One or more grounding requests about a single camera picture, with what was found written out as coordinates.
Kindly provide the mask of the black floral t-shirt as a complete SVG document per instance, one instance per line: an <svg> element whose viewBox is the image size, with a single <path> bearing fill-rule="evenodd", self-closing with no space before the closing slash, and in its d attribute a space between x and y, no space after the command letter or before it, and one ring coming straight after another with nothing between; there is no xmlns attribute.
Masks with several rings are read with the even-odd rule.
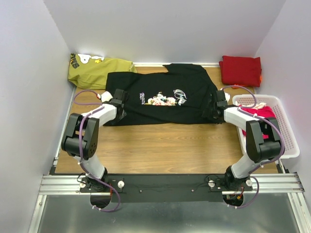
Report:
<svg viewBox="0 0 311 233"><path fill-rule="evenodd" d="M212 116L216 85L199 65L169 64L167 72L140 74L111 72L106 90L128 93L126 116L117 126L162 123L217 124Z"/></svg>

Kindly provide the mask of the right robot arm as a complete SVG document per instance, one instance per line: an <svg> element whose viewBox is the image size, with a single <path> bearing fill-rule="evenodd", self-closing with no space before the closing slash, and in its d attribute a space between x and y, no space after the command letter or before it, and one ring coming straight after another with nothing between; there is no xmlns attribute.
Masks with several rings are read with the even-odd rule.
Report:
<svg viewBox="0 0 311 233"><path fill-rule="evenodd" d="M261 166L278 160L285 151L277 119L251 114L241 106L229 105L223 90L212 92L203 117L216 123L230 123L246 132L246 153L226 169L223 184L236 190Z"/></svg>

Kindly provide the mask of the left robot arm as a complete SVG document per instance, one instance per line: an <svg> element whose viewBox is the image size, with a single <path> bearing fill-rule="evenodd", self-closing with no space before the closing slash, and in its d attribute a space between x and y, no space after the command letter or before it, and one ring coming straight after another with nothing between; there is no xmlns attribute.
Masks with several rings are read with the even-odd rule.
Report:
<svg viewBox="0 0 311 233"><path fill-rule="evenodd" d="M124 105L128 100L128 93L116 89L114 95L106 91L97 97L101 102L96 103L98 107L94 110L83 114L70 114L61 149L78 161L78 165L91 181L91 186L102 192L106 188L114 188L108 184L107 169L96 155L99 128L105 124L113 126L126 116Z"/></svg>

